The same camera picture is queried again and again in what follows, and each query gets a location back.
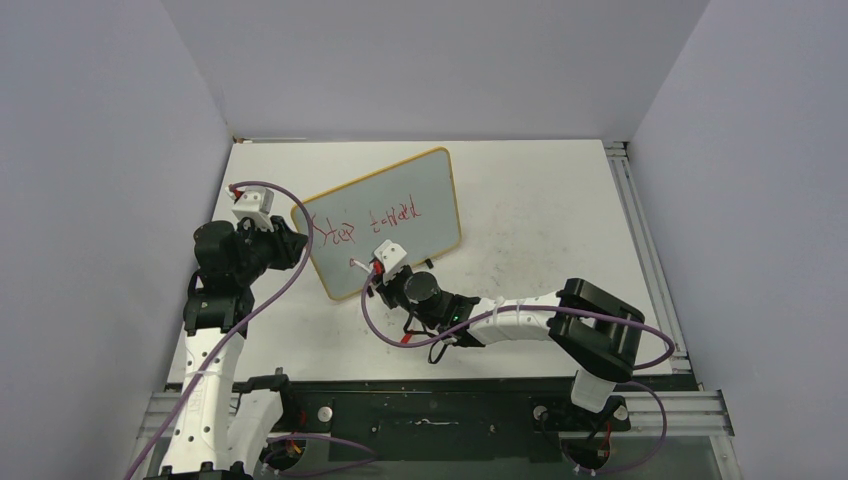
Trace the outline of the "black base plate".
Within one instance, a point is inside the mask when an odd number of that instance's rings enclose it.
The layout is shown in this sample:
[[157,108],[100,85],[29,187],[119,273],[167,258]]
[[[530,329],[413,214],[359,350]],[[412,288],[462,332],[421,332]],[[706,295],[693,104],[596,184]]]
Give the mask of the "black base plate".
[[272,427],[330,434],[384,461],[556,461],[559,434],[591,446],[628,432],[621,396],[598,413],[570,402],[568,377],[402,381],[295,381]]

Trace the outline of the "red white marker pen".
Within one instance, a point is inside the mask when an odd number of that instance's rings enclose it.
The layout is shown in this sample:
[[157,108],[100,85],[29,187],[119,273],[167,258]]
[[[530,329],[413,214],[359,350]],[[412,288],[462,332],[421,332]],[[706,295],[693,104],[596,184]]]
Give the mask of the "red white marker pen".
[[363,262],[356,260],[354,258],[350,259],[350,266],[351,267],[357,267],[357,268],[359,268],[359,269],[361,269],[361,270],[363,270],[367,273],[371,273],[373,271],[373,267],[372,267],[371,264],[363,263]]

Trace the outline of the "yellow framed whiteboard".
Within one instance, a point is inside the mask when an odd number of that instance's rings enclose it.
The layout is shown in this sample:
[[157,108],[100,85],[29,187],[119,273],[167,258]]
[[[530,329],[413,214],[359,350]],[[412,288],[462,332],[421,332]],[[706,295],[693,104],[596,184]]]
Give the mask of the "yellow framed whiteboard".
[[462,228],[449,151],[436,147],[304,201],[291,210],[294,225],[314,227],[311,261],[327,296],[335,301],[360,292],[367,263],[385,240],[400,244],[417,265],[456,248]]

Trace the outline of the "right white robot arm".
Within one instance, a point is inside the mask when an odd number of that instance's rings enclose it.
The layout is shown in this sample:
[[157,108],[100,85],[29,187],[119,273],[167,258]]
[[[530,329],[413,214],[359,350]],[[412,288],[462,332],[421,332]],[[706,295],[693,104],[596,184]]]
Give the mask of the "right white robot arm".
[[410,322],[419,323],[426,345],[555,343],[577,364],[565,411],[579,428],[600,421],[615,386],[631,380],[646,330],[638,309],[579,278],[546,295],[489,299],[444,290],[428,271],[403,267],[389,273],[377,264],[366,291],[378,293],[388,308],[400,308]]

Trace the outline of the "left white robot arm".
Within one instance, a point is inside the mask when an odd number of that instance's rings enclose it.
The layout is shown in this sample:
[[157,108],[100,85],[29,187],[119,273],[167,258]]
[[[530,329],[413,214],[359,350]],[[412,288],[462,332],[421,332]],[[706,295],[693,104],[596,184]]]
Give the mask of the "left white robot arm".
[[245,411],[230,413],[247,324],[260,311],[251,286],[267,270],[300,274],[312,247],[311,233],[292,230],[282,217],[270,225],[212,221],[193,234],[198,268],[183,311],[186,373],[168,417],[174,430],[159,479],[249,479],[270,429],[297,420],[298,403],[282,393],[284,375],[263,377],[268,390],[250,393]]

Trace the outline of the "aluminium side rail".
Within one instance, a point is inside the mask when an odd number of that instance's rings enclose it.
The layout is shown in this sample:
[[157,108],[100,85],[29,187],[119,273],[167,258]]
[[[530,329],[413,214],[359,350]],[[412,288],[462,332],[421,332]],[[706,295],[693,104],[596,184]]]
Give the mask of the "aluminium side rail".
[[655,304],[654,309],[657,312],[662,310],[669,318],[675,317],[672,296],[637,192],[626,144],[620,141],[604,142],[603,148],[637,248],[650,296]]

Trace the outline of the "aluminium frame rail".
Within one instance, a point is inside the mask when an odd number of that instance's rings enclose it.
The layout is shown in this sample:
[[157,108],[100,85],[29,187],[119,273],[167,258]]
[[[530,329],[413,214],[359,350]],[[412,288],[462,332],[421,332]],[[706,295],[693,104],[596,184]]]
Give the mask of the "aluminium frame rail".
[[637,436],[731,436],[734,433],[718,392],[624,391],[609,416],[585,413],[564,395],[527,392],[422,392],[410,390],[303,392],[275,433],[388,434],[417,427],[466,428],[477,433],[586,433],[593,428]]

